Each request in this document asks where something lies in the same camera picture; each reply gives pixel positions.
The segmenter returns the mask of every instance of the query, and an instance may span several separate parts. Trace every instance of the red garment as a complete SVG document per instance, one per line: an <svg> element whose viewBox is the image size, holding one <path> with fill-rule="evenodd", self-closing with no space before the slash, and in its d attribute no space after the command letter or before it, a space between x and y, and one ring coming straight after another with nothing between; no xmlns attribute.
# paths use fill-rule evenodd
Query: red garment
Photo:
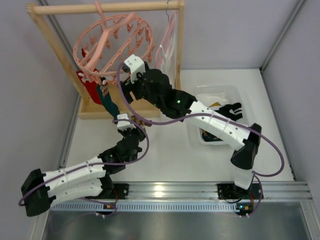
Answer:
<svg viewBox="0 0 320 240"><path fill-rule="evenodd" d="M84 74L81 70L80 71L76 71L76 75L78 76L80 82L84 85L85 89L88 91L90 97L92 98L92 100L96 103L96 104L102 104L100 98L99 98L99 94L97 92L97 83L95 81L93 82L89 82L88 80L83 82L83 76L79 75Z"/></svg>

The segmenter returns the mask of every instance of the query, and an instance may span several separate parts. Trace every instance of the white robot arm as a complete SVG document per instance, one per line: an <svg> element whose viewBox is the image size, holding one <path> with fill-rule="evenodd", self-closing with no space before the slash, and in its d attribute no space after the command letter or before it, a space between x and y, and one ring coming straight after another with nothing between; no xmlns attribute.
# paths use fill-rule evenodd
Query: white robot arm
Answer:
<svg viewBox="0 0 320 240"><path fill-rule="evenodd" d="M209 109L191 94L173 89L168 76L158 69L149 69L148 64L135 55L125 60L123 70L131 72L130 77L120 84L129 104L133 101L133 93L137 100L147 100L167 117L195 125L229 144L234 149L230 161L235 191L248 191L253 181L252 168L260 144L259 136L229 124L230 119ZM129 116L120 114L117 118L128 120ZM55 204L72 199L108 198L114 188L109 175L124 170L126 166L122 163L138 158L138 153L142 151L139 142L145 138L140 129L128 122L118 122L117 128L123 139L98 156L57 171L32 171L21 188L27 216L39 215ZM257 132L262 130L256 123L250 128ZM42 187L30 194L30 190L39 184Z"/></svg>

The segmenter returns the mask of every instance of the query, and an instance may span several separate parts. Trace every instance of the white plastic bin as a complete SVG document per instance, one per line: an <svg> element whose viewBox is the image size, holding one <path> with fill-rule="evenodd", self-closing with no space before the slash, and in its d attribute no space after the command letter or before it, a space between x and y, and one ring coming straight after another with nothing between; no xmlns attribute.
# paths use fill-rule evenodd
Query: white plastic bin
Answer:
<svg viewBox="0 0 320 240"><path fill-rule="evenodd" d="M221 99L226 99L228 104L241 103L242 105L242 118L237 122L241 124L245 124L251 126L255 121L252 115L252 110L250 107L250 103L247 100L246 96L244 96L238 88L233 84L219 84L219 85L207 85L207 86L197 86L194 89L195 97L205 105L210 106L214 102L203 101L203 95L206 94L208 96L219 97ZM202 130L196 127L196 135L201 144L204 145L225 145L224 141L204 141L202 138Z"/></svg>

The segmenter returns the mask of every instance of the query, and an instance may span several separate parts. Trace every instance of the wooden drying rack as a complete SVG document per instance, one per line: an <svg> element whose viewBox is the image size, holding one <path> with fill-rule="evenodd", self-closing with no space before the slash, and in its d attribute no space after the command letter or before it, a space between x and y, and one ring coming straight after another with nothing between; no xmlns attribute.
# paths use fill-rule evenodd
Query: wooden drying rack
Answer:
<svg viewBox="0 0 320 240"><path fill-rule="evenodd" d="M179 14L175 88L180 89L180 69L183 47L185 0L171 0L168 2L146 1L127 3L102 3L101 7L104 13L178 10ZM96 104L92 101L86 88L79 81L76 70L73 69L72 63L68 59L65 50L61 46L56 35L44 18L44 15L98 13L96 6L94 4L38 6L35 3L28 3L26 5L26 11L33 20L34 24L39 28L46 41L49 43L50 47L59 59L64 71L67 73L74 87L81 96L78 116L81 119L112 118L112 116L104 109L102 105ZM124 102L121 99L117 86L110 85L109 92L112 101L119 107L120 113L122 114L129 112L128 108L125 106ZM160 116L160 111L146 100L141 99L138 101L134 101L131 106L138 114L143 117L158 118Z"/></svg>

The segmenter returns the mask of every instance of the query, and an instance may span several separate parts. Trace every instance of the metal frame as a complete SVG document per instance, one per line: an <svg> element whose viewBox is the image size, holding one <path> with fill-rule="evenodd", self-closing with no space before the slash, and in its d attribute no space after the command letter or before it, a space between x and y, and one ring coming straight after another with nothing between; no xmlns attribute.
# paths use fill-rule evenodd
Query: metal frame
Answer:
<svg viewBox="0 0 320 240"><path fill-rule="evenodd" d="M126 200L119 200L120 212L236 212L236 204L218 197L220 182L126 182ZM266 181L262 202L312 203L306 182ZM51 211L108 211L99 203L73 200L53 206Z"/></svg>
<svg viewBox="0 0 320 240"><path fill-rule="evenodd" d="M47 0L37 0L42 6L48 6ZM275 41L271 51L267 58L263 62L260 71L263 77L263 72L268 66L270 60L274 56L278 47L280 46L288 30L294 23L299 12L305 5L307 0L298 0L297 4L292 11L287 23L283 27L280 35ZM68 57L72 58L72 51L70 51L70 44L68 43L63 31L61 30L57 20L54 16L48 16L48 22L58 35L59 40L62 42L65 52ZM74 104L74 111L72 112L66 138L64 141L63 149L61 150L59 167L64 167L66 164L67 156L71 146L72 136L77 121L77 110L80 102L79 95L77 96ZM137 206L142 206L139 211L144 210L143 206L150 206L150 204L157 203L158 206L161 204L177 206L188 205L188 206L201 206L203 204L211 204L212 206L223 206L218 200L217 193L217 182L128 182L129 183L129 194L127 200L119 201L119 204L123 207L132 207L134 211ZM305 217L305 221L310 232L312 239L320 239L320 219L316 210L315 204L312 199L308 184L306 182L290 181L290 182L263 182L263 193L264 199L262 202L300 202L301 209ZM101 207L100 204L90 205L92 208ZM58 207L53 207L52 211L70 211L70 202L62 203ZM32 239L40 239L44 232L44 222L48 217L48 213L38 216L36 225L32 231Z"/></svg>

